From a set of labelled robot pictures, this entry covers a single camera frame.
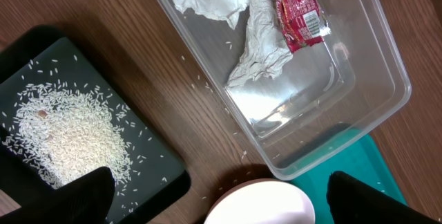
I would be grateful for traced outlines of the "large white plate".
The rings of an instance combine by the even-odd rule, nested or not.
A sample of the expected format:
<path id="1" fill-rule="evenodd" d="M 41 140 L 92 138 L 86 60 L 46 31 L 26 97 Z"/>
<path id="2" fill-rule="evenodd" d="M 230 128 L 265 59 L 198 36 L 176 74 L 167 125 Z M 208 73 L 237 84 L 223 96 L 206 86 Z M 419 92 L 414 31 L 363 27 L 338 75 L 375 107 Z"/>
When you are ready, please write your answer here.
<path id="1" fill-rule="evenodd" d="M 314 206 L 304 191 L 281 180 L 255 179 L 222 195 L 205 224 L 316 222 Z"/>

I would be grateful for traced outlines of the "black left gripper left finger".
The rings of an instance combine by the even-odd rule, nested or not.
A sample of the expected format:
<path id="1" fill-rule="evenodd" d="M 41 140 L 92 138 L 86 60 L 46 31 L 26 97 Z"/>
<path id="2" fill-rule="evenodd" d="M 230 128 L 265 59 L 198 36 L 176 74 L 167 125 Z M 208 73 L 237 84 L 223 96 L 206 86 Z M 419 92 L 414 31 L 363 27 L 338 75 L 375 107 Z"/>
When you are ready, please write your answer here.
<path id="1" fill-rule="evenodd" d="M 100 167 L 1 217 L 1 223 L 104 223 L 113 202 L 115 181 Z"/>

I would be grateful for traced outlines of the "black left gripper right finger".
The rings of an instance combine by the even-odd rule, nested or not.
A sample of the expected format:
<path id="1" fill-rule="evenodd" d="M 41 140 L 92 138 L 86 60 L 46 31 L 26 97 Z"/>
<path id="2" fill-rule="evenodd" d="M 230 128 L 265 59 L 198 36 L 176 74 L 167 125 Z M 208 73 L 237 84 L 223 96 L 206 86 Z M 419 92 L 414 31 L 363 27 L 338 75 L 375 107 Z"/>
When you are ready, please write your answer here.
<path id="1" fill-rule="evenodd" d="M 343 171 L 330 175 L 327 203 L 335 224 L 438 223 Z"/>

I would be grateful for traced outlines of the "red snack wrapper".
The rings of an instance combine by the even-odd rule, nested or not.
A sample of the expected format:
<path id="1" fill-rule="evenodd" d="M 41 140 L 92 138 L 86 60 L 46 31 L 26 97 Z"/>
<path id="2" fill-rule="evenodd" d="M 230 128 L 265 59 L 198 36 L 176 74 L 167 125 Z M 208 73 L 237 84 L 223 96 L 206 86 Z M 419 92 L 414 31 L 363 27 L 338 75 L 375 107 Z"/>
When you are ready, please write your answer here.
<path id="1" fill-rule="evenodd" d="M 324 41 L 331 33 L 317 0 L 275 0 L 278 22 L 291 53 Z"/>

